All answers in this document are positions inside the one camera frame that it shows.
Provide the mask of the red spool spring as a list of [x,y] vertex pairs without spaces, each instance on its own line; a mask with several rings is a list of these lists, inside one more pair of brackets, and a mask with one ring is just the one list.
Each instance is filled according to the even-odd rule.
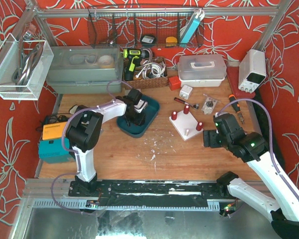
[[203,130],[203,122],[198,122],[196,125],[196,130],[197,131],[202,131]]

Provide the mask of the plastic bag with parts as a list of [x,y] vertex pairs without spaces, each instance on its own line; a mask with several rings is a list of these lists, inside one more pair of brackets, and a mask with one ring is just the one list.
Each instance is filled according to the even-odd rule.
[[219,103],[220,101],[215,99],[215,98],[212,98],[210,96],[208,96],[207,94],[203,94],[206,99],[205,99],[205,102],[202,106],[202,109],[201,111],[205,114],[205,115],[210,115],[213,113],[214,111],[214,108],[216,107],[217,103]]

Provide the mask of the red handled ratchet wrench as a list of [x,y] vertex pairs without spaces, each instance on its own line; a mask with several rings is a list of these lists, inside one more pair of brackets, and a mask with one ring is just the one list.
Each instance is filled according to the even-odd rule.
[[181,103],[181,104],[188,105],[188,106],[192,107],[195,110],[199,109],[199,104],[190,104],[190,103],[186,102],[185,100],[177,98],[177,97],[175,97],[174,100],[176,102]]

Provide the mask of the small red spring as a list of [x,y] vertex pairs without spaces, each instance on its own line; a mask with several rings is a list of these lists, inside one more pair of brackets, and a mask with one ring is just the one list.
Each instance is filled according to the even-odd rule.
[[187,115],[187,114],[189,113],[189,111],[190,111],[190,106],[189,106],[189,105],[185,105],[184,110],[183,110],[183,113],[184,113],[185,115]]

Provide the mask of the large red spring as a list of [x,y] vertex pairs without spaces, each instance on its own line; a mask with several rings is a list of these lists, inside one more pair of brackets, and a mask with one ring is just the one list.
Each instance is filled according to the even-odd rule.
[[174,112],[172,112],[172,114],[171,114],[171,120],[176,120],[176,119],[177,119],[177,112],[174,111]]

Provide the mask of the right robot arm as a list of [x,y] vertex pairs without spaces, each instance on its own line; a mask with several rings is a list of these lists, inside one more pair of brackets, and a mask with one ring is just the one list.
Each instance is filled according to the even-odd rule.
[[229,113],[216,113],[215,130],[203,133],[204,147],[224,148],[246,163],[262,180],[271,197],[248,185],[228,171],[216,180],[221,197],[233,196],[248,204],[271,223],[282,239],[299,239],[299,189],[291,181],[265,139],[245,133]]

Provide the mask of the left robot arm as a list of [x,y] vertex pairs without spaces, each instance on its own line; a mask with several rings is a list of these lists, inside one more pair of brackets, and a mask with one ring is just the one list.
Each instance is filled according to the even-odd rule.
[[75,155],[77,182],[90,187],[97,180],[93,150],[99,140],[103,123],[118,117],[123,117],[128,125],[141,126],[145,123],[145,108],[148,103],[142,97],[139,90],[131,89],[126,96],[117,96],[94,108],[79,106],[67,121],[61,143],[65,147],[64,139],[67,138],[72,145],[71,149],[65,150]]

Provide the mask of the teal plastic tray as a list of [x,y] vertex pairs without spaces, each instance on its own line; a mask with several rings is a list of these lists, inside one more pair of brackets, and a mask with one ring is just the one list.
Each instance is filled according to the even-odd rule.
[[138,126],[132,123],[128,126],[123,116],[117,118],[118,128],[133,138],[140,138],[144,135],[160,110],[160,104],[155,99],[146,95],[143,95],[141,99],[148,103],[148,106],[143,110],[145,113],[145,123],[143,125]]

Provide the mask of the orange black screwdriver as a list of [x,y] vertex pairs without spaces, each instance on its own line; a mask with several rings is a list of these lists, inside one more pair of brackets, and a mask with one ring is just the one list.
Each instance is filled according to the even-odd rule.
[[[228,98],[229,98],[229,101],[230,101],[230,102],[233,102],[233,101],[236,100],[236,97],[235,97],[234,94],[231,94]],[[240,108],[239,103],[238,103],[238,102],[235,102],[235,103],[233,103],[231,106],[232,106],[232,108],[234,109],[234,111],[235,111],[235,113],[236,113],[236,115],[237,115],[239,121],[240,121],[242,124],[244,124],[245,121],[244,121],[244,117],[243,117],[243,114],[242,114],[242,112],[241,112],[241,108]]]

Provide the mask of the woven brown basket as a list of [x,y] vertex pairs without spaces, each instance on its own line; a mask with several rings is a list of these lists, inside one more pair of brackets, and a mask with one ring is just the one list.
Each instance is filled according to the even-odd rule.
[[153,61],[160,66],[159,69],[156,66],[151,66],[147,69],[145,77],[142,73],[139,77],[137,77],[137,74],[142,69],[141,67],[138,67],[135,70],[134,79],[132,81],[128,81],[128,84],[136,89],[150,89],[167,86],[168,76],[165,58],[156,57]]

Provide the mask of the white power plug adapter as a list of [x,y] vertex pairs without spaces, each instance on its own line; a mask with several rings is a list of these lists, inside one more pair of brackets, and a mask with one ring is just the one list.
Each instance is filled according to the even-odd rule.
[[191,93],[193,91],[193,88],[188,86],[188,85],[184,85],[179,92],[179,97],[185,100],[188,100]]

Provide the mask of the red small box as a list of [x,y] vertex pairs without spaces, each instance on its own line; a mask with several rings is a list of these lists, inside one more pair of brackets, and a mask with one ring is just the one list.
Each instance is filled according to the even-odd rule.
[[178,76],[173,76],[168,79],[168,86],[171,91],[181,88],[181,81]]

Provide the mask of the white work glove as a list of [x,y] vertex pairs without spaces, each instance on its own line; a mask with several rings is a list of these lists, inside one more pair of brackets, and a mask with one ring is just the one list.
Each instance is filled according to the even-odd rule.
[[69,114],[73,115],[77,112],[77,110],[78,110],[78,106],[74,105],[69,109]]

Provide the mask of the white power supply unit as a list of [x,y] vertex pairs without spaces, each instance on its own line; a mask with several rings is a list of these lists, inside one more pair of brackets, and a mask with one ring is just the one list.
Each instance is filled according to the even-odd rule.
[[266,78],[265,53],[250,49],[239,65],[238,89],[253,93]]

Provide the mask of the teal power box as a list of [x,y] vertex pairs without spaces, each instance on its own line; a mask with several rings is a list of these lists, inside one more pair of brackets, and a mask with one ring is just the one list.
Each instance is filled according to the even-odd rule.
[[75,161],[74,154],[63,148],[61,138],[40,141],[38,155],[49,164]]

